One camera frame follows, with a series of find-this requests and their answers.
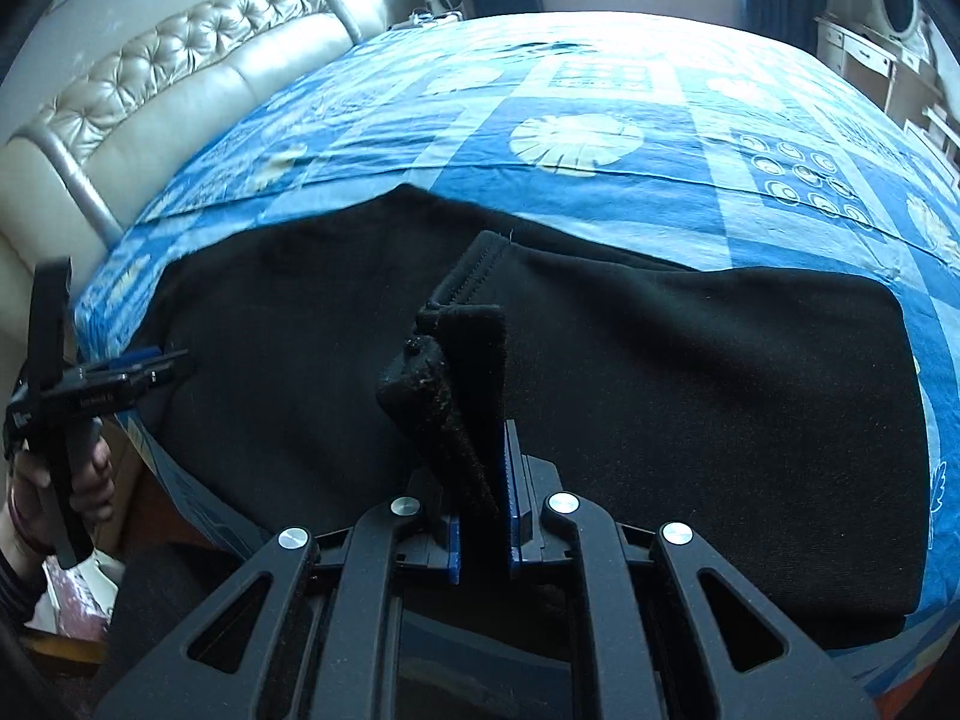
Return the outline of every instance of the dresser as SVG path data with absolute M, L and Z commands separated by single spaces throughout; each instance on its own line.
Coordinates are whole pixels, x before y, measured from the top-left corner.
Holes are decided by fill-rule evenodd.
M 817 18 L 817 58 L 870 98 L 898 127 L 928 125 L 925 110 L 941 101 L 928 62 L 864 25 Z

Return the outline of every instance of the cream headboard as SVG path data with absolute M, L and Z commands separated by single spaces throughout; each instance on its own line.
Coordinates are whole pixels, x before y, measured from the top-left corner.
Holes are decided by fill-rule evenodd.
M 383 0 L 209 0 L 75 79 L 0 148 L 0 334 L 25 341 L 37 262 L 69 255 L 82 288 L 194 153 L 386 28 Z

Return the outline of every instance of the human hand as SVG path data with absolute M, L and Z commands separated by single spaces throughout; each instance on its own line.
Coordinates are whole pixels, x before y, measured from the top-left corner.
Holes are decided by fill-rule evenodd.
M 107 442 L 99 439 L 86 463 L 73 475 L 70 508 L 81 514 L 90 525 L 104 522 L 113 514 L 113 468 Z M 13 462 L 13 501 L 19 514 L 18 527 L 40 544 L 53 544 L 53 525 L 43 512 L 39 490 L 49 487 L 50 471 L 45 461 L 23 451 Z

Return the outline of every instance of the bracelet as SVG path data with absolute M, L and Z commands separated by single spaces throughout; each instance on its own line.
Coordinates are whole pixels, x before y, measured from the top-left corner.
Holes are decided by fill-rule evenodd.
M 13 481 L 7 488 L 7 511 L 10 512 L 10 522 L 13 522 L 13 530 L 19 536 L 20 540 L 27 545 L 29 549 L 36 552 L 37 555 L 55 555 L 56 547 L 44 544 L 31 535 L 30 530 L 23 522 L 23 514 L 16 507 L 16 500 L 13 499 Z

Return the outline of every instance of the metal screw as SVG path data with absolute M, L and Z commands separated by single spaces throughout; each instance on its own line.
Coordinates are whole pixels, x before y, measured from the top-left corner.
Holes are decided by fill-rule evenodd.
M 571 493 L 555 493 L 550 496 L 546 505 L 557 514 L 573 514 L 580 507 L 580 500 Z
M 664 538 L 671 544 L 683 546 L 693 541 L 693 531 L 683 522 L 668 522 L 664 525 Z
M 309 538 L 310 536 L 307 536 L 303 528 L 287 528 L 277 536 L 277 541 L 280 542 L 280 546 L 284 549 L 299 549 L 309 541 Z
M 419 512 L 419 501 L 416 500 L 416 498 L 411 498 L 409 495 L 404 495 L 402 498 L 395 499 L 395 501 L 390 504 L 390 511 L 396 514 L 397 517 L 412 517 Z

